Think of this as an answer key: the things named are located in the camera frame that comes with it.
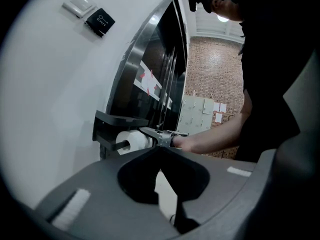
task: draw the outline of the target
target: brick wall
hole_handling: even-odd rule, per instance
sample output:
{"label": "brick wall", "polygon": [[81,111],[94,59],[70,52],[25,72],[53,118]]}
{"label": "brick wall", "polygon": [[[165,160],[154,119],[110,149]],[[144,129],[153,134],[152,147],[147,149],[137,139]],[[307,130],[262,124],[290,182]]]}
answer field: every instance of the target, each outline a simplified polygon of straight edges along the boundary
{"label": "brick wall", "polygon": [[[229,117],[238,114],[244,103],[241,56],[238,56],[241,44],[210,37],[192,37],[189,47],[189,61],[186,76],[186,95],[214,99],[226,104],[226,113],[222,124]],[[215,122],[212,127],[221,123]],[[234,159],[237,147],[207,154],[213,157]]]}

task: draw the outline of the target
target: gray plastic surface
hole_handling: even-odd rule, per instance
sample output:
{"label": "gray plastic surface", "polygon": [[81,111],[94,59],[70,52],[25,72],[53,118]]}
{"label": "gray plastic surface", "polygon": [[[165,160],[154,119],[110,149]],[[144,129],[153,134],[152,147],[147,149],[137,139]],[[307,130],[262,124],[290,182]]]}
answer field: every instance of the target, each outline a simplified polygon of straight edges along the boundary
{"label": "gray plastic surface", "polygon": [[149,149],[93,163],[50,192],[36,208],[47,219],[76,189],[91,196],[67,231],[85,240],[162,240],[179,235],[160,212],[158,205],[137,203],[119,187],[122,165]]}
{"label": "gray plastic surface", "polygon": [[180,236],[177,240],[234,240],[241,239],[240,228],[257,205],[267,183],[275,149],[264,151],[254,171],[240,192],[209,221]]}
{"label": "gray plastic surface", "polygon": [[[118,185],[117,173],[121,166],[148,150],[89,165],[49,193],[38,205],[36,212],[48,219],[65,199],[76,189],[82,188],[88,190],[91,196],[68,230],[75,237],[86,240],[162,240],[180,236],[161,214],[158,205],[137,203]],[[216,236],[221,236],[220,239],[225,239],[226,235],[234,236],[261,194],[272,154],[263,153],[256,166],[251,162],[207,157],[180,150],[178,153],[205,166],[210,172],[209,185],[202,195],[196,200],[183,203],[187,217],[201,224],[183,237],[195,234],[195,239],[200,239],[198,234],[202,235],[207,230],[215,232],[215,239]],[[230,166],[254,171],[251,177],[244,177],[227,172]]]}

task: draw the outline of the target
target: light switch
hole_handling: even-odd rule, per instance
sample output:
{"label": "light switch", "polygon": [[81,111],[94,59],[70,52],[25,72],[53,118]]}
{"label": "light switch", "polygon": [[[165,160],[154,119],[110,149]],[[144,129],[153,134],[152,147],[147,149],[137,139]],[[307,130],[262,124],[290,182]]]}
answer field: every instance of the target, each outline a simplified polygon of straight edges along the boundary
{"label": "light switch", "polygon": [[62,6],[82,18],[86,13],[94,9],[96,4],[92,0],[68,0]]}

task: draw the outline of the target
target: toilet paper holder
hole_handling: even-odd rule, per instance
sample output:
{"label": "toilet paper holder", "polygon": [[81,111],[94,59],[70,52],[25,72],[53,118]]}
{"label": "toilet paper holder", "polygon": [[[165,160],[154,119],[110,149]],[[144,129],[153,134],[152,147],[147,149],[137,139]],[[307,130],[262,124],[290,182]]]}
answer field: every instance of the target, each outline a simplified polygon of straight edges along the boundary
{"label": "toilet paper holder", "polygon": [[155,145],[160,147],[170,147],[174,136],[188,136],[188,133],[182,133],[171,130],[156,130],[146,127],[149,121],[133,117],[110,115],[99,110],[95,113],[93,124],[92,140],[99,142],[108,151],[117,151],[129,146],[128,141],[116,143],[117,135],[123,131],[139,130],[144,135],[155,140]]}

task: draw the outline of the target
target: metal locker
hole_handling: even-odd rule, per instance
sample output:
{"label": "metal locker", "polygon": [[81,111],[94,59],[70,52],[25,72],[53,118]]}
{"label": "metal locker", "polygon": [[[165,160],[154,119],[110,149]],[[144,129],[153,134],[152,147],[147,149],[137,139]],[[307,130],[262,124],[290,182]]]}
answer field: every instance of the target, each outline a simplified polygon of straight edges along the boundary
{"label": "metal locker", "polygon": [[190,135],[194,135],[201,132],[201,118],[202,112],[193,111],[191,115],[191,124],[189,133]]}
{"label": "metal locker", "polygon": [[190,126],[178,124],[178,127],[176,128],[177,132],[183,133],[183,134],[189,134]]}
{"label": "metal locker", "polygon": [[213,114],[214,114],[214,104],[215,104],[215,101],[213,99],[205,98],[204,99],[204,105],[203,105],[203,113],[213,116]]}
{"label": "metal locker", "polygon": [[211,114],[202,114],[200,122],[201,132],[211,129],[212,119],[213,116]]}
{"label": "metal locker", "polygon": [[188,110],[182,110],[179,118],[178,126],[190,127],[192,121],[192,112]]}
{"label": "metal locker", "polygon": [[193,110],[192,112],[203,113],[205,98],[193,97]]}
{"label": "metal locker", "polygon": [[194,97],[184,95],[182,99],[182,108],[181,110],[191,111],[194,108]]}

